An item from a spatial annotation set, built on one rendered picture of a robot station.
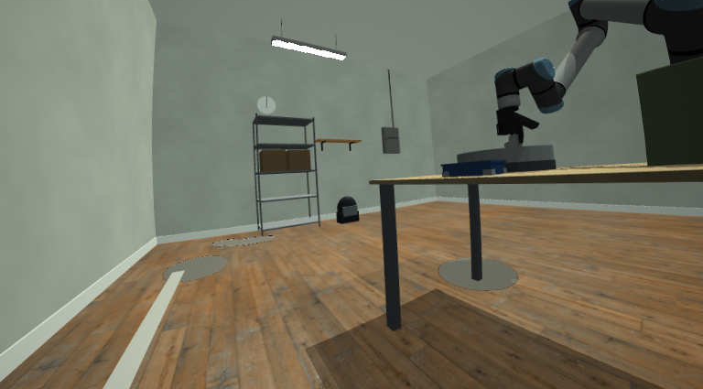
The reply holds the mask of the blue crate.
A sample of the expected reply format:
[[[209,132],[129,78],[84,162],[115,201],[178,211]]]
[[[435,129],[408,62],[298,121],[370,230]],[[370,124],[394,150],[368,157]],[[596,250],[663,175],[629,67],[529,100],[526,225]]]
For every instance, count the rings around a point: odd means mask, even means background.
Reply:
[[[505,160],[484,160],[443,164],[442,177],[491,176],[505,174]]]

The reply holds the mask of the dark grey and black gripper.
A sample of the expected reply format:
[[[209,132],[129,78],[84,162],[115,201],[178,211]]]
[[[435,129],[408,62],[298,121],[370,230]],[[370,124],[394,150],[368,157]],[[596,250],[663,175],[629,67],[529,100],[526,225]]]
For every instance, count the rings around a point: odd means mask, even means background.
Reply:
[[[510,135],[509,141],[504,144],[504,147],[516,147],[523,145],[523,124],[521,120],[516,120],[516,118],[514,118],[514,112],[517,110],[519,110],[519,107],[517,105],[513,105],[504,107],[496,111],[498,122],[498,124],[496,125],[497,135]]]

